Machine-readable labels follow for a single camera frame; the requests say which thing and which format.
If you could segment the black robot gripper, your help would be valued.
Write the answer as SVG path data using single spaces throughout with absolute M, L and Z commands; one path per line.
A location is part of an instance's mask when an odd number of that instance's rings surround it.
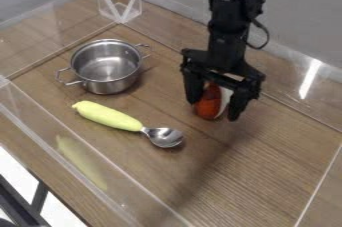
M 206 50 L 184 48 L 181 72 L 186 99 L 196 104 L 204 95 L 206 81 L 233 90 L 228 118 L 237 121 L 249 102 L 260 98 L 266 75 L 246 61 L 249 31 L 224 34 L 213 32 Z

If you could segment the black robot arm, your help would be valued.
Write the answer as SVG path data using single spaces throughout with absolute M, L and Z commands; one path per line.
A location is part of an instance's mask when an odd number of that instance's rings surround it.
M 257 20 L 265 0 L 209 0 L 212 19 L 209 47 L 182 50 L 185 91 L 188 101 L 200 102 L 208 81 L 233 91 L 228 118 L 236 121 L 249 102 L 260 97 L 266 75 L 246 61 L 250 27 L 264 28 Z

